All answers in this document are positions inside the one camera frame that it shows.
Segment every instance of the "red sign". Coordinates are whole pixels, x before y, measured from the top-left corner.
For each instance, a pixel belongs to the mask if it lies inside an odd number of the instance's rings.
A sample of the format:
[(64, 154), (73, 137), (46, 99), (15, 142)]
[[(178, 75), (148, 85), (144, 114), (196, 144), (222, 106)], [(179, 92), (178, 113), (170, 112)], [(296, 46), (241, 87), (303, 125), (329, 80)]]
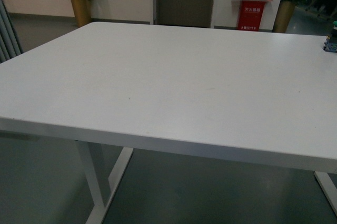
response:
[(259, 31), (265, 2), (241, 1), (238, 30)]

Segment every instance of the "white metal table frame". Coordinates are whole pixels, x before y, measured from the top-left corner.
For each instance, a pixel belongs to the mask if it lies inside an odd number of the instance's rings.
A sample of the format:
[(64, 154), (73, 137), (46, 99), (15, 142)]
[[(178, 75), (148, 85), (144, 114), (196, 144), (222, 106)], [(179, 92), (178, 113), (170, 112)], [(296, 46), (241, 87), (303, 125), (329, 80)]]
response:
[[(0, 65), (6, 137), (76, 140), (103, 221), (133, 148), (316, 170), (336, 212), (324, 37), (92, 23)], [(100, 144), (124, 147), (110, 175)]]

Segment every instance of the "table leg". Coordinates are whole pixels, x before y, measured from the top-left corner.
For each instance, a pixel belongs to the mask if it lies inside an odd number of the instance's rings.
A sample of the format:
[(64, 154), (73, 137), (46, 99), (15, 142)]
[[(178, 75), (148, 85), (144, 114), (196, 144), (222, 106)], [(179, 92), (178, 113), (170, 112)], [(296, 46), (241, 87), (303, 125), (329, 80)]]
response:
[(337, 188), (326, 172), (315, 171), (315, 177), (320, 184), (326, 198), (328, 199), (333, 211), (337, 215)]
[(76, 141), (94, 208), (86, 224), (102, 223), (113, 199), (133, 149), (123, 148), (110, 175), (106, 173), (102, 145), (92, 142)]

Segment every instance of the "floor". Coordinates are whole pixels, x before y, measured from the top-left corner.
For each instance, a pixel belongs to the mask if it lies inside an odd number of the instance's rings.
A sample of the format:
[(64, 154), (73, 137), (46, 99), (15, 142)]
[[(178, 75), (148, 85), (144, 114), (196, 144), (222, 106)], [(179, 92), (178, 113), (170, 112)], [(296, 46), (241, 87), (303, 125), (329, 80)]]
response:
[[(25, 51), (76, 28), (71, 19), (16, 16), (13, 23)], [(297, 8), (287, 33), (327, 35), (331, 29), (332, 22)], [(311, 171), (135, 150), (104, 220), (109, 223), (337, 223), (337, 218)]]

